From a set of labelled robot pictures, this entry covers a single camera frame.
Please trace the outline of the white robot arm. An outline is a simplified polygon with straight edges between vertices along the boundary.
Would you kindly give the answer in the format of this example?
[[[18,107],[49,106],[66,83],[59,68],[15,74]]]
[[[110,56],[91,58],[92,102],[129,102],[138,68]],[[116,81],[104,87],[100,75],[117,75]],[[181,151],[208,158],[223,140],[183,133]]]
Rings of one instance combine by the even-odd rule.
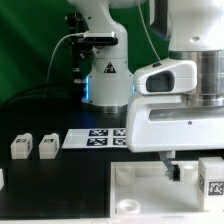
[[[224,148],[224,0],[68,0],[93,46],[85,103],[126,107],[133,152]],[[130,72],[127,32],[110,11],[147,2],[150,25],[169,42],[164,60]]]

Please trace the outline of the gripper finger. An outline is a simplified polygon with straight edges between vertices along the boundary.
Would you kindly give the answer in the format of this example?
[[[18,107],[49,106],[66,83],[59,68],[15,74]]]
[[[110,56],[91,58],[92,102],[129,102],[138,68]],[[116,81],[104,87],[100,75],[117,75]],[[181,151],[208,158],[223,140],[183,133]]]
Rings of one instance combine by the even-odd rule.
[[[170,181],[179,181],[180,180],[180,168],[179,165],[173,164],[172,159],[175,158],[174,151],[161,151],[159,152],[160,160],[163,162],[167,168],[166,175]]]

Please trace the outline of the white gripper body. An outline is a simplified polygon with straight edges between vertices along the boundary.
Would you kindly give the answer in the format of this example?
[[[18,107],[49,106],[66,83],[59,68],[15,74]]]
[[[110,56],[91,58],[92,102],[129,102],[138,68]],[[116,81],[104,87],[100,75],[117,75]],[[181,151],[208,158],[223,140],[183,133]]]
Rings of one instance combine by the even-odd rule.
[[[187,107],[182,95],[134,93],[126,144],[136,153],[224,149],[224,107]]]

